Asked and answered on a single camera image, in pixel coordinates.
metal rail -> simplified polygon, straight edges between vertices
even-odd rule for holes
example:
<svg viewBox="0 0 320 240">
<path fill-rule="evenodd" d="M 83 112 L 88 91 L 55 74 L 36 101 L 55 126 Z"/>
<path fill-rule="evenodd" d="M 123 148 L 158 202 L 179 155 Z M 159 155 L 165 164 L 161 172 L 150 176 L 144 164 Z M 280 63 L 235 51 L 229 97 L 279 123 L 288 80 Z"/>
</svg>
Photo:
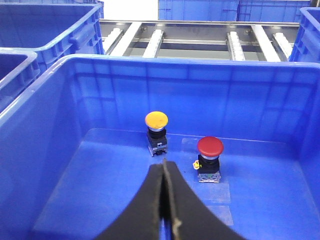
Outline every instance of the metal rail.
<svg viewBox="0 0 320 240">
<path fill-rule="evenodd" d="M 272 62 L 288 60 L 299 28 L 298 23 L 283 22 L 106 19 L 100 26 L 111 56 Z M 112 35 L 114 29 L 121 34 Z"/>
</svg>

red mushroom button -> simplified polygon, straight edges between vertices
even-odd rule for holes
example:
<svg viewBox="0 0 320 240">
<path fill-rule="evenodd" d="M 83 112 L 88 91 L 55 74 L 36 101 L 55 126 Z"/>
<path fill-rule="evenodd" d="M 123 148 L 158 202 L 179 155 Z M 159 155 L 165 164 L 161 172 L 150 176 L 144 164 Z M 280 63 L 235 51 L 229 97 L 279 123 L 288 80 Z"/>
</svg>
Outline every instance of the red mushroom button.
<svg viewBox="0 0 320 240">
<path fill-rule="evenodd" d="M 201 155 L 209 158 L 219 156 L 224 150 L 222 141 L 213 136 L 201 138 L 197 147 Z"/>
</svg>

bin floor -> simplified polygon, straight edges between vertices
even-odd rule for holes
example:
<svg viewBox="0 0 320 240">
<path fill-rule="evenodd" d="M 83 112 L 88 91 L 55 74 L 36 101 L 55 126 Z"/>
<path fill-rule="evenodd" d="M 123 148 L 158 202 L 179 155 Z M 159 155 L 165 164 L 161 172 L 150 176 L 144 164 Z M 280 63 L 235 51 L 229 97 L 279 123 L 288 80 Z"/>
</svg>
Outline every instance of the bin floor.
<svg viewBox="0 0 320 240">
<path fill-rule="evenodd" d="M 204 204 L 245 238 L 320 239 L 317 208 L 288 145 L 222 139 L 221 182 L 198 183 L 192 163 L 200 137 L 167 138 L 168 153 L 151 157 L 145 132 L 90 130 L 37 219 L 33 238 L 94 238 L 131 201 L 149 166 L 166 157 Z"/>
</svg>

